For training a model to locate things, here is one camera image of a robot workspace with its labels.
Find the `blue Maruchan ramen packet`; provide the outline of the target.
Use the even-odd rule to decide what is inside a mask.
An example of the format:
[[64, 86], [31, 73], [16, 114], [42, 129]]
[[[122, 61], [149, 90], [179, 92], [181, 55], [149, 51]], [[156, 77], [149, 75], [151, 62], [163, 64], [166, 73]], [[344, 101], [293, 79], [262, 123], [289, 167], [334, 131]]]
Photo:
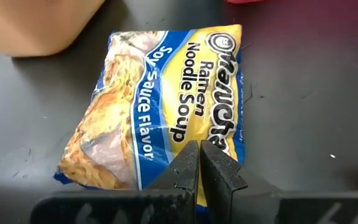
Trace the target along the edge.
[[111, 33], [55, 179], [142, 190], [192, 140], [243, 163], [241, 39], [239, 24]]

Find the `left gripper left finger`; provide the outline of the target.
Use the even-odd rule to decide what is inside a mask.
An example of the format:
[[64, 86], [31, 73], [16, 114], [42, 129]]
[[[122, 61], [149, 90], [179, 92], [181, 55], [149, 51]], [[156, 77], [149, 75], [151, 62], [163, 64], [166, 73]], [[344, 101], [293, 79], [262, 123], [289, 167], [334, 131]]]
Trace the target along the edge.
[[144, 190], [57, 192], [38, 202], [30, 224], [194, 224], [199, 146], [190, 141]]

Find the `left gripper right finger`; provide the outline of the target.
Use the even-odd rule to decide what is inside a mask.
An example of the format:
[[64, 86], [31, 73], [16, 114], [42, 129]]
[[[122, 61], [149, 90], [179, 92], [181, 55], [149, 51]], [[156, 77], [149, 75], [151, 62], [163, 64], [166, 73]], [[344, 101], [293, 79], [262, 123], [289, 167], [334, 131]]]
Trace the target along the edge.
[[214, 224], [358, 224], [358, 191], [284, 191], [246, 170], [209, 141], [200, 171]]

